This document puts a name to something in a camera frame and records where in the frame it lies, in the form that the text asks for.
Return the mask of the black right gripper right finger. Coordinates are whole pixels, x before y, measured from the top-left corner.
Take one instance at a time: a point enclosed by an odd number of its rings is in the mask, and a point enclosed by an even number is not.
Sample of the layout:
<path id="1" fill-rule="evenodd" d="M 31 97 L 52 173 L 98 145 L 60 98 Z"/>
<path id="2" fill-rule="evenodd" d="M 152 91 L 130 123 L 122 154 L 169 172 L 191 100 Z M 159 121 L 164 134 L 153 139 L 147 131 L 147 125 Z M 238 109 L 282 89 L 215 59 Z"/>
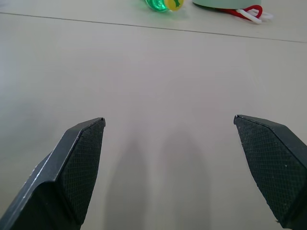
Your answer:
<path id="1" fill-rule="evenodd" d="M 307 146 L 287 126 L 234 118 L 251 175 L 284 229 L 307 228 Z"/>

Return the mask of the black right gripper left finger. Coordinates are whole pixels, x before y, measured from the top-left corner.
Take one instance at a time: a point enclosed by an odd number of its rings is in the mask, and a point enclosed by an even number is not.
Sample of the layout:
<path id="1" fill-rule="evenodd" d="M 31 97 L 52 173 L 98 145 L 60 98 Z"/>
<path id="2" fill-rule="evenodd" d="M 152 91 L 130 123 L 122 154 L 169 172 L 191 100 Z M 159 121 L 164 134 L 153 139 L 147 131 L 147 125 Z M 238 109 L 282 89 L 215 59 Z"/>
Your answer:
<path id="1" fill-rule="evenodd" d="M 102 117 L 68 129 L 0 219 L 2 230 L 79 230 L 97 179 Z"/>

